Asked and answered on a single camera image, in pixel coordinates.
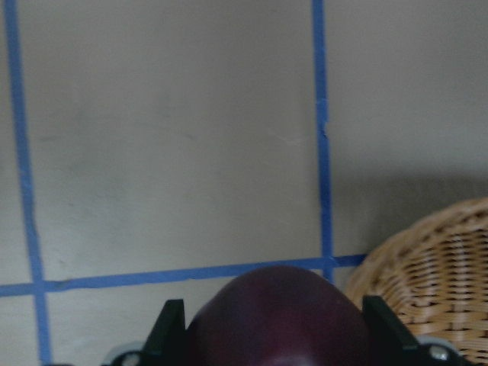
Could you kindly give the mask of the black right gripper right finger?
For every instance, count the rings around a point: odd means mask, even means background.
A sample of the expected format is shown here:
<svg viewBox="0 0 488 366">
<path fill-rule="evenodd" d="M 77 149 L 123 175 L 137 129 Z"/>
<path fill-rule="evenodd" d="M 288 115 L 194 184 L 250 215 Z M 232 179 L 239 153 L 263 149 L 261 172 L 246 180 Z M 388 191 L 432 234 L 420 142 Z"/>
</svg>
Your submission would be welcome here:
<svg viewBox="0 0 488 366">
<path fill-rule="evenodd" d="M 384 299 L 363 297 L 362 313 L 370 336 L 371 365 L 414 365 L 419 341 Z"/>
</svg>

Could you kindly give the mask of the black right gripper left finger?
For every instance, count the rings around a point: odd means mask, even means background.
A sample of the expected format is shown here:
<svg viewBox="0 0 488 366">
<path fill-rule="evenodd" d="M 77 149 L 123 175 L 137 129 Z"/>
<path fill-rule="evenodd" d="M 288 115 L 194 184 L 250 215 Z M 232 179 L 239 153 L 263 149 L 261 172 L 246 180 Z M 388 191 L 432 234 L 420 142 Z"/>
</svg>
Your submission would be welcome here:
<svg viewBox="0 0 488 366">
<path fill-rule="evenodd" d="M 185 305 L 167 300 L 143 347 L 145 365 L 179 365 L 185 345 Z"/>
</svg>

